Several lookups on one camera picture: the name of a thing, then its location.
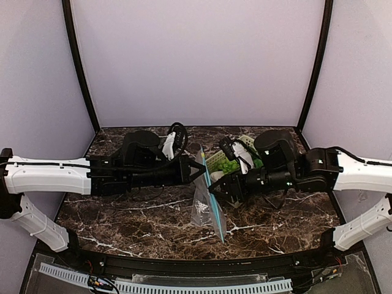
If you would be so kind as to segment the pale green plastic basket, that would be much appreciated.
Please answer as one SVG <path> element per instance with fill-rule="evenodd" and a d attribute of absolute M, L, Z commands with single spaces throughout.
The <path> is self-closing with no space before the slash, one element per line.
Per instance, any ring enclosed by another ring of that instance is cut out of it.
<path fill-rule="evenodd" d="M 237 139 L 232 139 L 232 140 L 239 140 L 239 141 L 242 141 L 244 144 L 246 144 L 246 147 L 248 146 L 248 147 L 251 147 L 252 149 L 255 150 L 255 147 L 254 147 L 254 139 L 251 138 L 251 137 L 249 137 L 249 136 L 247 136 L 247 135 L 242 135 L 242 136 L 240 136 L 239 138 L 237 138 Z M 218 171 L 218 170 L 217 170 L 217 165 L 218 165 L 219 162 L 221 162 L 221 161 L 226 161 L 226 160 L 229 161 L 229 160 L 227 159 L 227 157 L 225 156 L 224 152 L 223 152 L 221 149 L 220 149 L 219 152 L 217 152 L 217 153 L 215 153 L 214 155 L 212 155 L 211 157 L 209 157 L 209 158 L 206 160 L 206 163 L 207 163 L 207 167 L 208 167 L 208 170 L 209 170 L 210 174 L 211 174 L 212 172 Z M 242 203 L 240 203 L 240 204 L 232 204 L 232 203 L 229 203 L 229 204 L 232 205 L 232 207 L 237 208 L 237 207 L 241 206 Z"/>

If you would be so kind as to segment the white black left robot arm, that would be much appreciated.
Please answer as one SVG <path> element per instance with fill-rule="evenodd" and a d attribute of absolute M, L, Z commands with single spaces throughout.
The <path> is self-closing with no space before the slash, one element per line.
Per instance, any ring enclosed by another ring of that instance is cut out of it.
<path fill-rule="evenodd" d="M 16 222 L 53 252 L 78 254 L 76 233 L 55 224 L 26 196 L 28 192 L 67 192 L 111 196 L 133 188 L 190 184 L 204 174 L 204 165 L 185 155 L 187 133 L 173 126 L 165 141 L 148 130 L 125 135 L 110 156 L 71 160 L 19 157 L 1 151 L 1 219 Z"/>

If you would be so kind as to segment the black frame right post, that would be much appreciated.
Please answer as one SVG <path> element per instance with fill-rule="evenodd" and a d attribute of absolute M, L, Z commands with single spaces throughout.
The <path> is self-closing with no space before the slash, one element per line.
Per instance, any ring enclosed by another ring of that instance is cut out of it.
<path fill-rule="evenodd" d="M 310 113 L 312 101 L 314 98 L 315 90 L 320 76 L 320 71 L 323 64 L 324 54 L 326 50 L 326 45 L 328 41 L 328 35 L 330 31 L 330 24 L 333 14 L 333 0 L 325 0 L 323 8 L 322 23 L 320 28 L 320 34 L 318 38 L 317 49 L 315 52 L 314 64 L 312 67 L 311 76 L 309 79 L 309 84 L 307 87 L 304 104 L 301 109 L 301 114 L 296 125 L 299 132 L 303 132 L 306 125 L 307 117 Z"/>

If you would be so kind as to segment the green toy leafy vegetable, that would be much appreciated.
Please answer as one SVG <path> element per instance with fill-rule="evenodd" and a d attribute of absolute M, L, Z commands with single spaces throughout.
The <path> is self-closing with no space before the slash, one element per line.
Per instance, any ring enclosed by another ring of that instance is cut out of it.
<path fill-rule="evenodd" d="M 255 168 L 260 168 L 263 166 L 263 162 L 257 152 L 251 147 L 246 147 L 247 152 L 251 155 L 252 161 L 254 163 Z"/>

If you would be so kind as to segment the clear zip top bag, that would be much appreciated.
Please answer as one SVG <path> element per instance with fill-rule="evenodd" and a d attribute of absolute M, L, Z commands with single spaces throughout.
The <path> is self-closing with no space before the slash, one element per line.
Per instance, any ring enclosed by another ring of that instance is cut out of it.
<path fill-rule="evenodd" d="M 197 227 L 211 227 L 221 243 L 225 243 L 227 221 L 215 195 L 209 191 L 212 180 L 202 146 L 196 155 L 196 163 L 202 164 L 205 172 L 194 181 L 195 192 L 190 223 Z"/>

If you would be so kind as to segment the black frame post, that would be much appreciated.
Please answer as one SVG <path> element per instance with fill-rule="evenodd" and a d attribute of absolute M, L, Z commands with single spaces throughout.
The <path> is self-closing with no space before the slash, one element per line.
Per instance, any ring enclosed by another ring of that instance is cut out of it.
<path fill-rule="evenodd" d="M 306 125 L 307 117 L 310 113 L 312 101 L 314 98 L 315 90 L 320 76 L 320 71 L 323 64 L 324 54 L 326 50 L 326 45 L 328 41 L 328 35 L 330 31 L 330 24 L 333 14 L 333 0 L 325 0 L 323 8 L 322 23 L 320 28 L 320 34 L 318 38 L 317 49 L 315 52 L 314 64 L 312 67 L 311 76 L 309 79 L 309 84 L 307 87 L 304 104 L 301 109 L 301 114 L 296 125 L 299 132 L 303 132 Z"/>
<path fill-rule="evenodd" d="M 82 65 L 81 54 L 79 51 L 75 23 L 74 23 L 74 18 L 72 13 L 71 1 L 62 0 L 61 3 L 62 3 L 63 15 L 64 15 L 64 22 L 67 31 L 67 38 L 69 41 L 70 52 L 73 60 L 73 66 L 77 75 L 78 84 L 86 107 L 86 111 L 89 116 L 90 123 L 94 130 L 94 133 L 97 134 L 100 131 L 100 124 L 97 118 L 96 111 L 94 109 L 85 71 Z"/>

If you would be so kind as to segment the black frame left post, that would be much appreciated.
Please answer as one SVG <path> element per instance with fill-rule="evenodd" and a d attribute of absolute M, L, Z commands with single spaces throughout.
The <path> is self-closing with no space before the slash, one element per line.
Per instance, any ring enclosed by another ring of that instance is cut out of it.
<path fill-rule="evenodd" d="M 89 116 L 90 123 L 94 130 L 94 133 L 97 134 L 100 131 L 100 124 L 97 118 L 96 111 L 94 109 L 85 71 L 82 65 L 81 54 L 79 51 L 75 23 L 74 23 L 74 18 L 72 13 L 71 1 L 62 0 L 61 3 L 62 3 L 63 15 L 64 15 L 64 22 L 67 31 L 67 38 L 69 41 L 70 52 L 73 60 L 73 66 L 77 75 L 78 84 L 86 107 L 86 111 Z"/>

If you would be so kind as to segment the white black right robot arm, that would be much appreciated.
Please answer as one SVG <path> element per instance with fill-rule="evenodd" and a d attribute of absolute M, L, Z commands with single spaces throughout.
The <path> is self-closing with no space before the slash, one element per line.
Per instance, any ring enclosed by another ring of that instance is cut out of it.
<path fill-rule="evenodd" d="M 344 148 L 313 148 L 301 154 L 289 132 L 269 130 L 253 142 L 262 161 L 246 163 L 246 172 L 234 171 L 209 185 L 209 191 L 233 203 L 255 194 L 289 189 L 301 192 L 368 190 L 383 192 L 373 207 L 350 222 L 328 229 L 320 245 L 346 251 L 391 224 L 391 162 L 362 159 Z"/>

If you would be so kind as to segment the black front frame rail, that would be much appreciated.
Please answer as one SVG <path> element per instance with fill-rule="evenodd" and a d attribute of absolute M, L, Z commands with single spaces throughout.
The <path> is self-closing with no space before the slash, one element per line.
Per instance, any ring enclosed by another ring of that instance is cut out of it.
<path fill-rule="evenodd" d="M 92 263 L 95 273 L 127 277 L 132 274 L 178 277 L 218 277 L 267 273 L 270 276 L 309 275 L 325 264 L 319 251 L 231 260 L 163 260 L 102 254 L 82 250 L 81 256 Z"/>

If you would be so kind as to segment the green toy grapes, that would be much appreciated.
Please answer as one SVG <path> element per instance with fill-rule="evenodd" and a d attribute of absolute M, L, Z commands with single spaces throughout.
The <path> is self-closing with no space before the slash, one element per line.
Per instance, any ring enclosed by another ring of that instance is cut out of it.
<path fill-rule="evenodd" d="M 222 171 L 225 175 L 239 170 L 241 167 L 235 160 L 221 161 L 217 165 L 217 170 Z"/>

